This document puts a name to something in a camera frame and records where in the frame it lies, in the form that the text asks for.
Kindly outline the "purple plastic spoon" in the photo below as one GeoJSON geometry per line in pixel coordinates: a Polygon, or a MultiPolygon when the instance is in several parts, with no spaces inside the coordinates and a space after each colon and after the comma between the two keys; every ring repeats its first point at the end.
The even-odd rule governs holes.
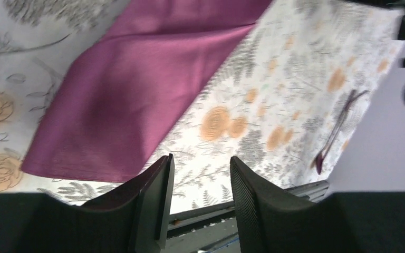
{"type": "Polygon", "coordinates": [[[336,123],[334,124],[326,142],[325,145],[321,148],[321,150],[317,153],[316,157],[314,158],[314,166],[316,168],[316,172],[318,175],[322,173],[323,170],[323,162],[328,155],[329,151],[332,148],[332,145],[337,138],[337,135],[339,134],[340,128],[343,125],[344,121],[347,119],[349,109],[352,105],[352,103],[361,96],[360,93],[358,93],[357,90],[352,90],[350,94],[348,95],[347,99],[345,100],[345,104],[341,109],[341,112],[337,118],[336,123]]]}

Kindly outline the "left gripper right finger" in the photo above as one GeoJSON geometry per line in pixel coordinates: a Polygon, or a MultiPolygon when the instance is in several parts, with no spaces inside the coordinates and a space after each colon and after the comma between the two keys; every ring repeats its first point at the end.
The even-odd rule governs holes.
{"type": "Polygon", "coordinates": [[[314,203],[238,157],[230,178],[241,252],[405,252],[405,192],[336,192],[314,203]]]}

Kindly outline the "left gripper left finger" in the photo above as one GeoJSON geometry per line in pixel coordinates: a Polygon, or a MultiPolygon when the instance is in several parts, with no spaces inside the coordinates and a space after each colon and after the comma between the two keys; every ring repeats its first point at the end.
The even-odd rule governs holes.
{"type": "Polygon", "coordinates": [[[44,193],[0,193],[0,252],[161,252],[173,155],[81,206],[44,193]]]}

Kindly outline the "purple cloth napkin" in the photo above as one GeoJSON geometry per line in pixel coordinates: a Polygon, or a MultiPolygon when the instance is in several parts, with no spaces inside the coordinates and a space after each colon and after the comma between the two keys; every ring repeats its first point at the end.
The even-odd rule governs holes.
{"type": "Polygon", "coordinates": [[[131,1],[70,66],[22,171],[126,182],[192,104],[269,1],[131,1]]]}

